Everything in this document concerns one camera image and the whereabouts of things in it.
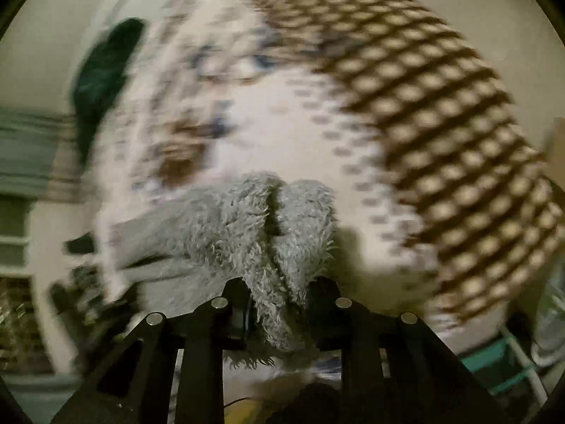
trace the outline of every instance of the gray fluffy cloth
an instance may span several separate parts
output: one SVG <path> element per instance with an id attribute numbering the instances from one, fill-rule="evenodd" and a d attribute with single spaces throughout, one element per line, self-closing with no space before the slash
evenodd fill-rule
<path id="1" fill-rule="evenodd" d="M 325 185 L 286 185 L 254 173 L 193 187 L 118 233 L 118 268 L 142 283 L 144 309 L 187 313 L 241 276 L 262 330 L 248 354 L 230 357 L 249 365 L 312 350 L 303 318 L 307 285 L 329 275 L 334 249 L 333 195 Z"/>

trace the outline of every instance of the green cloth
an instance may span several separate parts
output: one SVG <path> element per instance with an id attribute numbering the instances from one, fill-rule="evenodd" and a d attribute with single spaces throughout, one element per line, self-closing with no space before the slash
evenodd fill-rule
<path id="1" fill-rule="evenodd" d="M 140 19 L 126 19 L 98 42 L 84 62 L 72 90 L 77 120 L 77 145 L 84 168 L 98 125 L 124 87 L 129 56 L 145 27 Z"/>

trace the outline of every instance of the window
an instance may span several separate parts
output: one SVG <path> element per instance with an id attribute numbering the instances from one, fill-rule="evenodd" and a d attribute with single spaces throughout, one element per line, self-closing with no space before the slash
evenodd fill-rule
<path id="1" fill-rule="evenodd" d="M 0 371 L 53 372 L 35 316 L 30 277 L 0 276 Z"/>
<path id="2" fill-rule="evenodd" d="M 0 196 L 0 266 L 25 266 L 28 212 L 27 199 Z"/>

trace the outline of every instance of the metal screw head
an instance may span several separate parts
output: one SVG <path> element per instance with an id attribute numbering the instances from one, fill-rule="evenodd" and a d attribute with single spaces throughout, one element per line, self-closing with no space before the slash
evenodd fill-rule
<path id="1" fill-rule="evenodd" d="M 400 316 L 400 320 L 408 325 L 414 325 L 418 321 L 418 316 L 414 313 L 403 313 Z"/>
<path id="2" fill-rule="evenodd" d="M 149 325 L 159 325 L 163 321 L 163 314 L 151 313 L 145 318 L 145 321 Z"/>
<path id="3" fill-rule="evenodd" d="M 223 309 L 228 305 L 228 300 L 226 300 L 224 297 L 219 296 L 218 298 L 214 298 L 212 300 L 212 307 L 214 309 Z"/>
<path id="4" fill-rule="evenodd" d="M 347 309 L 351 307 L 352 304 L 353 303 L 349 298 L 340 297 L 337 300 L 335 300 L 335 305 L 340 309 Z"/>

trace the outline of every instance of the brown spotted pattern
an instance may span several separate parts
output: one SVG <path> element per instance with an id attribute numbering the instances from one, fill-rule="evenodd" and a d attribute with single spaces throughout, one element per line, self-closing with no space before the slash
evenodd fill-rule
<path id="1" fill-rule="evenodd" d="M 561 210 L 477 52 L 414 0 L 251 1 L 341 84 L 345 111 L 371 116 L 398 200 L 424 221 L 411 241 L 439 251 L 441 310 L 465 321 L 522 288 L 557 248 Z"/>

